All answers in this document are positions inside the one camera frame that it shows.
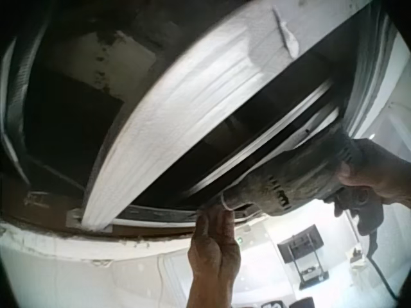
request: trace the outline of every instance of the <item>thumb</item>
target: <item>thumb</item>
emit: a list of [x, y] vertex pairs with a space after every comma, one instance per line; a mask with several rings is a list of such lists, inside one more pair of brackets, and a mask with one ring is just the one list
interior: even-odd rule
[[378, 182], [375, 173], [371, 168], [363, 167], [355, 171], [354, 167], [342, 162], [338, 170], [337, 177], [341, 184], [346, 186], [369, 186], [374, 187]]
[[193, 239], [208, 235], [208, 218], [207, 215], [201, 214], [197, 218], [197, 222], [195, 224], [195, 231], [193, 235]]

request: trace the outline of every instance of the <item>wooden beam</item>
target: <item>wooden beam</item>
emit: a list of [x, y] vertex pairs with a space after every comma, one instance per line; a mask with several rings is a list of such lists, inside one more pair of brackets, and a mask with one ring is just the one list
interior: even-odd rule
[[369, 0], [256, 0], [217, 24], [107, 137], [85, 196], [83, 226], [100, 230], [215, 126], [293, 61], [275, 10], [305, 53]]

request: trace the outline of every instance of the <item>black power cord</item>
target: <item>black power cord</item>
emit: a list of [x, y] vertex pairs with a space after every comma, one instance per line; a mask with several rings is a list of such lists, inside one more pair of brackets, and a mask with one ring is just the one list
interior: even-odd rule
[[372, 258], [372, 255], [374, 255], [374, 252], [378, 248], [377, 231], [374, 231], [372, 234], [369, 235], [369, 243], [370, 243], [370, 245], [369, 245], [369, 249], [368, 249], [368, 253], [367, 253], [367, 259], [370, 261], [371, 265], [376, 270], [378, 276], [380, 276], [381, 281], [383, 282], [383, 284], [385, 286], [385, 289], [387, 289], [387, 291], [390, 294], [390, 296], [392, 297], [392, 299], [394, 299], [396, 302], [398, 302], [398, 300], [399, 300], [398, 296], [393, 292], [393, 290], [391, 289], [387, 279], [385, 278], [383, 272], [381, 271], [380, 267], [376, 264], [376, 262]]

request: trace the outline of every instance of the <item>black stand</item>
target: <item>black stand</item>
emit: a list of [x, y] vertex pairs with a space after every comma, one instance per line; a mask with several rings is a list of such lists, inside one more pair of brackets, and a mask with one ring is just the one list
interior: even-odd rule
[[304, 271], [300, 271], [297, 261], [295, 259], [295, 254], [294, 254], [294, 249], [295, 247], [291, 246], [290, 244], [288, 245], [288, 251], [290, 252], [290, 255], [292, 257], [292, 260], [294, 262], [295, 267], [297, 268], [297, 272], [298, 275], [300, 276], [301, 279], [301, 283], [300, 283], [300, 290], [306, 289], [308, 287], [312, 287], [316, 284], [319, 284], [320, 282], [323, 282], [325, 280], [327, 280], [329, 278], [329, 274], [328, 271], [324, 271], [324, 269], [322, 268], [319, 256], [317, 255], [317, 251], [314, 247], [313, 241], [311, 240], [311, 236], [310, 234], [306, 234], [306, 240], [308, 241], [309, 246], [311, 247], [311, 249], [313, 250], [312, 253], [314, 253], [315, 258], [317, 259], [317, 262], [319, 263], [319, 270], [320, 270], [320, 274], [315, 276], [315, 277], [311, 277], [307, 280], [304, 279], [304, 275], [307, 275], [309, 273], [312, 273], [313, 271], [315, 271], [317, 268], [316, 266], [312, 266]]

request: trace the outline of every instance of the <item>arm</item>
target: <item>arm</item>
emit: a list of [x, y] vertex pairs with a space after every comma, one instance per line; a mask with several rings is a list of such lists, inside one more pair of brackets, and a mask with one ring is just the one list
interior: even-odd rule
[[411, 209], [411, 163], [368, 139], [357, 140], [365, 162], [360, 167], [342, 163], [338, 177], [346, 186], [369, 186], [384, 203], [402, 203]]
[[234, 213], [213, 207], [197, 220], [188, 258], [193, 270], [187, 308], [229, 308], [240, 270]]

